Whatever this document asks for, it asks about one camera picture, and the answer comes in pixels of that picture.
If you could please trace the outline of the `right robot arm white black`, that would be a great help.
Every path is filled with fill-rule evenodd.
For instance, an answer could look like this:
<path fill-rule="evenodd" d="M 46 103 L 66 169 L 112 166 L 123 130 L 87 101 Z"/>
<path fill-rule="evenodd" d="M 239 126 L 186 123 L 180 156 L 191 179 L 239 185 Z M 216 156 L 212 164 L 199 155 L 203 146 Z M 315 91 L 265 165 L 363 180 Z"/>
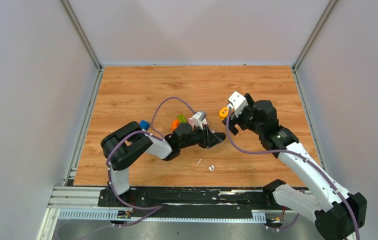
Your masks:
<path fill-rule="evenodd" d="M 269 209 L 287 207 L 310 220 L 326 240 L 358 240 L 365 224 L 367 200 L 334 180 L 309 155 L 299 138 L 280 125 L 270 100 L 254 101 L 249 93 L 233 92 L 219 112 L 226 134 L 250 130 L 258 135 L 263 154 L 273 154 L 306 185 L 307 195 L 276 179 L 263 187 L 263 204 Z"/>

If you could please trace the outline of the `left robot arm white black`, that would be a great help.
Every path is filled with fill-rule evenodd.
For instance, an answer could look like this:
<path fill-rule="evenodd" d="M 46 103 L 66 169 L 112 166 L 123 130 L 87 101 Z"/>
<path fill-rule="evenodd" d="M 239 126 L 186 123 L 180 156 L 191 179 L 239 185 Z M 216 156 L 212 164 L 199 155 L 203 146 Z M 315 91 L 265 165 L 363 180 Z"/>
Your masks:
<path fill-rule="evenodd" d="M 143 154 L 171 161 L 180 155 L 181 149 L 196 145 L 210 149 L 225 139 L 225 133 L 214 132 L 208 125 L 192 126 L 187 122 L 179 123 L 172 133 L 159 138 L 143 129 L 136 121 L 126 124 L 100 142 L 106 158 L 112 202 L 119 207 L 129 203 L 129 167 Z"/>

